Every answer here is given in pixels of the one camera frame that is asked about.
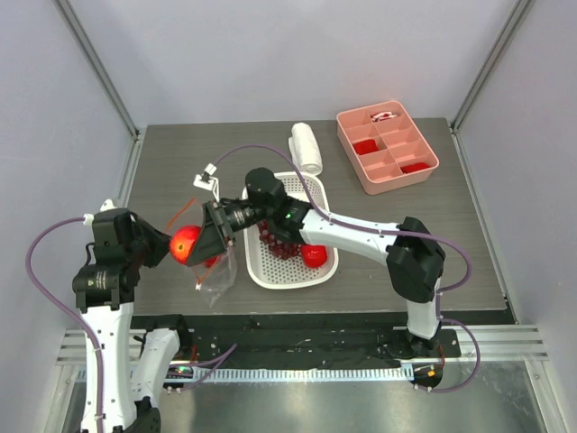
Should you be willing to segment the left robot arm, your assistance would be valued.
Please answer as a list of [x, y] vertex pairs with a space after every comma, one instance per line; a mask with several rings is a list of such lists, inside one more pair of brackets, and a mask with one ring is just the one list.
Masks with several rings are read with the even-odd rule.
[[76, 306], [87, 324], [83, 432], [158, 432], [158, 400], [170, 362], [190, 355], [193, 336], [180, 315], [153, 318], [140, 338], [138, 364], [129, 345], [135, 288], [142, 267], [169, 252], [169, 236], [126, 208], [91, 218], [94, 261], [75, 276]]

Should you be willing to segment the red fake apple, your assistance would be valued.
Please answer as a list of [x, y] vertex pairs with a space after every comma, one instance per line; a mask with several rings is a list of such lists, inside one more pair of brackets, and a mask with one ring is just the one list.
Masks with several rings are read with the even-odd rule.
[[322, 245], [304, 244], [300, 246], [300, 255], [307, 268], [322, 267], [328, 260], [328, 253]]
[[169, 242], [169, 252], [177, 263], [187, 264], [188, 256], [197, 242], [201, 231], [202, 228], [199, 226], [188, 225], [182, 226], [174, 233]]

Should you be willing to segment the clear zip top bag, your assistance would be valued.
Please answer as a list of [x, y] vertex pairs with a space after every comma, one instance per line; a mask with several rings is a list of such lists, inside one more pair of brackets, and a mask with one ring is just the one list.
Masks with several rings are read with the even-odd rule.
[[[201, 227], [202, 214], [200, 202], [191, 198], [167, 223], [166, 232], [172, 237], [182, 226]], [[211, 268], [206, 268], [204, 263], [196, 266], [185, 265], [193, 275], [195, 293], [209, 308], [213, 308], [216, 302], [233, 287], [238, 270], [234, 251], [231, 248], [219, 257], [220, 260]]]

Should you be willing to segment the dark fake grape bunch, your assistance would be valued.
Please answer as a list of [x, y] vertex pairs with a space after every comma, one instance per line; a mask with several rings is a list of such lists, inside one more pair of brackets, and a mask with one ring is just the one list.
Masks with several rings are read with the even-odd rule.
[[279, 240], [268, 228], [266, 221], [257, 224], [259, 231], [259, 240], [264, 244], [268, 251], [276, 258], [286, 261], [300, 255], [300, 246], [298, 244], [286, 243]]

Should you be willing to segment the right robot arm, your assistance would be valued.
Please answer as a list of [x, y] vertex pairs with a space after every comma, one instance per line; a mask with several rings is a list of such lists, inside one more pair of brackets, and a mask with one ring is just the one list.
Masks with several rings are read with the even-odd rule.
[[384, 265], [394, 291], [407, 303], [408, 349], [419, 356], [438, 349], [442, 325], [436, 293], [445, 253], [420, 220], [408, 217], [395, 225], [328, 214], [313, 199], [291, 197], [266, 168], [246, 175], [245, 192], [244, 199], [213, 199], [202, 206], [203, 223], [186, 265], [226, 253], [236, 233], [265, 222], [285, 243], [337, 248]]

